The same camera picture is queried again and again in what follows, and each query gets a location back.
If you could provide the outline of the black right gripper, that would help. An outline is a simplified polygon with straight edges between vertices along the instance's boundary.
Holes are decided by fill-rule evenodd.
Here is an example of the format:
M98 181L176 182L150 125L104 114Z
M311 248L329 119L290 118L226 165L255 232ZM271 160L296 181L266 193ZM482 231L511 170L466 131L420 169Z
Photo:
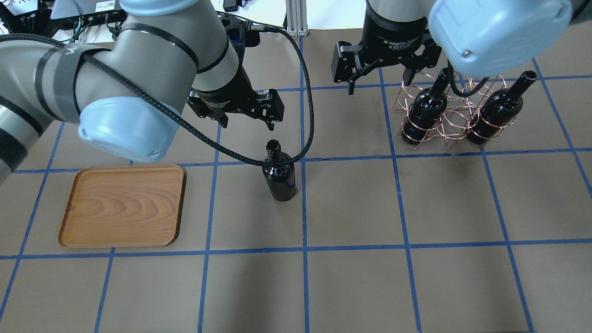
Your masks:
M331 72L334 83L348 84L353 94L355 82L374 69L402 64L403 83L412 83L416 73L437 65L442 48L427 29L424 14L418 18L387 18L376 9L366 9L362 38L359 44L338 41L335 45Z

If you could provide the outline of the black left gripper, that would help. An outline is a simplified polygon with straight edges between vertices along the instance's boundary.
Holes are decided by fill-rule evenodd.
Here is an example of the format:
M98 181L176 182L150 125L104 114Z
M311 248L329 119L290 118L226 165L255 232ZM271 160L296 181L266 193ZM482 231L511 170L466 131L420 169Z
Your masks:
M256 92L242 65L234 77L221 88L213 91L193 88L186 103L199 118L211 118L223 128L228 126L228 113L262 120L271 131L274 130L275 123L284 119L285 107L277 90Z

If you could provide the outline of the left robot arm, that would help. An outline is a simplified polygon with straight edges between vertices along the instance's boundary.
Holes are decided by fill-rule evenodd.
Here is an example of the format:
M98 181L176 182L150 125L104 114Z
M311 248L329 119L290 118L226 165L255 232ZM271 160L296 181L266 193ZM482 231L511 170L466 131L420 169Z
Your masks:
M1 180L54 121L88 145L150 163L167 154L186 101L228 126L228 113L284 119L275 89L257 93L209 0L123 0L112 49L13 33L1 36Z

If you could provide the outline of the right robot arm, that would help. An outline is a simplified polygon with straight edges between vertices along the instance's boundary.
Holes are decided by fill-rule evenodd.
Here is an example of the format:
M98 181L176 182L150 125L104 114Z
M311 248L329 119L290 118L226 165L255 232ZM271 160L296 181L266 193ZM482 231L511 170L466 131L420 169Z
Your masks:
M336 84L401 64L404 84L445 54L453 70L488 78L550 48L570 25L591 19L589 0L368 0L359 44L336 43Z

